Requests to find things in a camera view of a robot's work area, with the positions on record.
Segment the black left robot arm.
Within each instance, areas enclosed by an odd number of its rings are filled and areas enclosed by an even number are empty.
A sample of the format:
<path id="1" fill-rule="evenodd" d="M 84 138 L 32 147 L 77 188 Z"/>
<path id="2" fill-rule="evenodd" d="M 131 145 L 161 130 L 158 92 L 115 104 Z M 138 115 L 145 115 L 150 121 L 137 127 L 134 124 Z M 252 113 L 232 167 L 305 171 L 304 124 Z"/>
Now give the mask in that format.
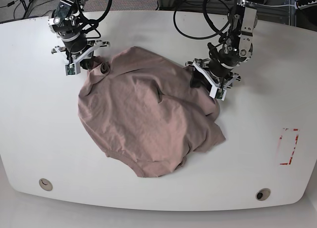
<path id="1" fill-rule="evenodd" d="M 220 89 L 231 88 L 235 80 L 241 80 L 238 74 L 232 72 L 233 68 L 252 56 L 253 30 L 258 20 L 256 4 L 262 4 L 264 0 L 234 0 L 227 17 L 229 28 L 225 33 L 217 29 L 208 17 L 208 1 L 203 1 L 203 15 L 211 29 L 219 33 L 221 49 L 208 43 L 209 58 L 198 59 L 196 62 Z"/>

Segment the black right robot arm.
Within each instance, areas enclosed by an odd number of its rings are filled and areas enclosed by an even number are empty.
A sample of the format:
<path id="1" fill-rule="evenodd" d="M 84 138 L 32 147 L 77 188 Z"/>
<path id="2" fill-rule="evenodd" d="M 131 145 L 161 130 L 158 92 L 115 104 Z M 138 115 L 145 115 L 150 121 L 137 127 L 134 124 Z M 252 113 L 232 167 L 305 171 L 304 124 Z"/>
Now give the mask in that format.
<path id="1" fill-rule="evenodd" d="M 107 41 L 101 40 L 98 31 L 99 24 L 108 15 L 112 0 L 108 0 L 106 9 L 97 19 L 88 19 L 84 14 L 84 6 L 88 0 L 60 0 L 53 11 L 48 25 L 53 33 L 59 37 L 64 46 L 55 46 L 51 53 L 62 54 L 66 75 L 76 75 L 81 69 L 92 69 L 94 52 L 103 47 L 109 47 Z"/>

